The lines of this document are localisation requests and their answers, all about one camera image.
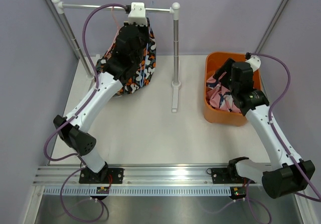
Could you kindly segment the blue wire hanger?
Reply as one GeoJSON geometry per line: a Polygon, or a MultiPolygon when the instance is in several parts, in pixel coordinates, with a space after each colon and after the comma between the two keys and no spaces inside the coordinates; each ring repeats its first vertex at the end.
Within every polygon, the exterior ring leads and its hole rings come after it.
{"type": "MultiPolygon", "coordinates": [[[[151,1],[150,3],[150,7],[153,7],[154,6],[154,0],[151,1]]],[[[144,80],[145,80],[145,68],[146,68],[146,62],[147,62],[147,59],[148,59],[148,47],[149,47],[149,43],[146,44],[146,48],[145,48],[145,59],[144,59],[144,65],[142,66],[142,64],[140,64],[140,75],[141,75],[141,79],[140,79],[140,82],[139,82],[139,86],[142,88],[144,87],[144,80]]]]}

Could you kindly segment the pink wire hanger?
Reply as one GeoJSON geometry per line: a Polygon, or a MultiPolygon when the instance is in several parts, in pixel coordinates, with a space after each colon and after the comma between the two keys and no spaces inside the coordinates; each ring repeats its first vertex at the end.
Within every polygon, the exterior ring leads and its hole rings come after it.
{"type": "Polygon", "coordinates": [[[111,8],[111,15],[112,15],[112,18],[113,18],[114,23],[115,23],[115,25],[116,25],[116,33],[115,33],[115,36],[114,36],[114,38],[113,38],[113,40],[112,40],[112,42],[111,42],[110,47],[109,47],[108,50],[105,52],[104,57],[106,57],[106,56],[108,55],[108,53],[112,50],[113,44],[114,44],[114,42],[115,42],[115,40],[116,40],[116,37],[117,37],[118,34],[119,34],[119,30],[120,30],[119,22],[118,22],[115,14],[114,14],[114,8],[115,8],[115,7],[112,7],[112,8],[111,8]]]}

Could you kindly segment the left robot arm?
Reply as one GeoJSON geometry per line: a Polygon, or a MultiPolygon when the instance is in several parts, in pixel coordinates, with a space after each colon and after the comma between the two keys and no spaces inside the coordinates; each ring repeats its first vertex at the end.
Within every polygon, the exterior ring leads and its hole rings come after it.
{"type": "Polygon", "coordinates": [[[65,117],[57,115],[53,123],[60,139],[84,161],[91,181],[108,179],[108,164],[96,148],[96,139],[88,131],[94,120],[142,67],[150,43],[148,25],[125,24],[119,31],[110,56],[101,59],[98,79],[74,110],[65,117]]]}

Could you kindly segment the metal clothes rack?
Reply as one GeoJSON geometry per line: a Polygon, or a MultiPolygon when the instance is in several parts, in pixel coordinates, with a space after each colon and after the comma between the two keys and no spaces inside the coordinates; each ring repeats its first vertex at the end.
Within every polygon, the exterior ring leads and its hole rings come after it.
{"type": "MultiPolygon", "coordinates": [[[[76,52],[80,58],[80,61],[83,65],[83,68],[87,74],[87,78],[90,80],[93,79],[92,70],[90,70],[87,61],[80,49],[80,46],[76,40],[76,37],[71,29],[71,26],[66,18],[65,9],[100,9],[100,10],[108,10],[110,11],[112,7],[115,7],[115,11],[124,11],[127,14],[130,12],[131,5],[121,6],[120,4],[109,4],[103,6],[96,5],[78,5],[78,4],[65,4],[61,0],[51,0],[53,6],[55,7],[56,12],[62,17],[63,25],[66,27],[67,34],[75,46],[76,52]]],[[[146,13],[168,13],[173,15],[173,37],[174,37],[174,73],[172,80],[172,88],[173,88],[173,98],[172,98],[172,112],[176,113],[178,111],[179,105],[179,90],[181,87],[180,82],[180,61],[179,61],[179,13],[180,13],[180,4],[175,2],[168,9],[162,8],[146,8],[146,13]]]]}

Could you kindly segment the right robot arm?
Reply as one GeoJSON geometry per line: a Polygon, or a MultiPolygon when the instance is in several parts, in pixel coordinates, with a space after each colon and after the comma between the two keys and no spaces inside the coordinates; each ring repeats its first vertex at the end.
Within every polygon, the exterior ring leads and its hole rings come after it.
{"type": "Polygon", "coordinates": [[[260,67],[257,56],[244,62],[229,58],[214,75],[231,91],[233,103],[250,122],[270,159],[270,166],[248,157],[229,161],[227,176],[232,182],[246,178],[261,184],[271,198],[297,193],[307,188],[315,172],[311,160],[303,160],[291,146],[272,114],[263,91],[254,87],[254,72],[260,67]]]}

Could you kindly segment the pink shark print shorts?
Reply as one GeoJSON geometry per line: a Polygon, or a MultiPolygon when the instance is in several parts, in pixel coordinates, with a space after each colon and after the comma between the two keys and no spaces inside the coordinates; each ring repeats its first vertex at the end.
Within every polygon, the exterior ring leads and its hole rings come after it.
{"type": "Polygon", "coordinates": [[[234,104],[231,92],[221,84],[221,79],[225,76],[224,72],[218,79],[211,76],[206,81],[206,101],[216,110],[229,113],[241,113],[240,109],[234,104]]]}

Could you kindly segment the orange plastic basket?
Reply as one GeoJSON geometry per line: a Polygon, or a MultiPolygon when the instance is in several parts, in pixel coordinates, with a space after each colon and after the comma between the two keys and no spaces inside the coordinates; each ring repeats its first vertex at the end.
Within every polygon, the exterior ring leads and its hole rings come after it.
{"type": "Polygon", "coordinates": [[[250,64],[245,62],[245,55],[229,52],[214,52],[207,56],[205,67],[204,87],[204,118],[210,123],[242,126],[246,124],[245,115],[257,106],[268,104],[268,100],[261,90],[259,70],[253,72],[250,64]],[[231,95],[234,104],[241,113],[229,113],[212,108],[206,101],[206,81],[225,63],[228,58],[236,62],[232,65],[231,95]]]}

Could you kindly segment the aluminium mounting rail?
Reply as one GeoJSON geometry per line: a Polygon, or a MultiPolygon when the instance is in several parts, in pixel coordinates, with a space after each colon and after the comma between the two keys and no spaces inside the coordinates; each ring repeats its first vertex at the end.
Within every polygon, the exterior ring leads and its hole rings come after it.
{"type": "MultiPolygon", "coordinates": [[[[110,165],[110,168],[122,168],[122,186],[208,186],[212,185],[210,168],[222,165],[179,164],[179,165],[110,165]]],[[[32,184],[34,186],[61,185],[68,176],[68,184],[78,185],[80,173],[74,171],[79,165],[39,166],[32,184]]]]}

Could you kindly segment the orange black camouflage shorts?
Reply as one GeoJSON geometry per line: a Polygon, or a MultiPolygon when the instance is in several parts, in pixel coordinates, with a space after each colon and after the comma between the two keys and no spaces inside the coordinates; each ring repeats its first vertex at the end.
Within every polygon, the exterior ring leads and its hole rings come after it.
{"type": "MultiPolygon", "coordinates": [[[[153,73],[156,68],[156,41],[155,41],[155,36],[153,33],[153,30],[150,25],[150,19],[149,17],[147,18],[147,23],[148,23],[148,30],[150,29],[150,34],[149,34],[149,47],[148,47],[148,59],[146,62],[146,68],[145,68],[145,80],[144,80],[144,87],[149,85],[153,76],[153,73]]],[[[112,50],[108,53],[106,57],[101,57],[99,60],[96,62],[96,71],[98,73],[102,72],[102,67],[106,63],[106,61],[111,57],[112,53],[114,52],[114,49],[116,47],[116,41],[113,44],[112,50]]],[[[140,64],[142,66],[144,65],[144,59],[145,59],[145,49],[144,49],[144,55],[143,55],[143,60],[141,61],[140,64]]],[[[119,90],[114,97],[118,96],[123,96],[123,95],[128,95],[128,94],[133,94],[135,91],[141,89],[139,86],[139,82],[141,79],[140,75],[140,65],[136,69],[134,75],[128,80],[128,82],[122,87],[121,90],[119,90]]]]}

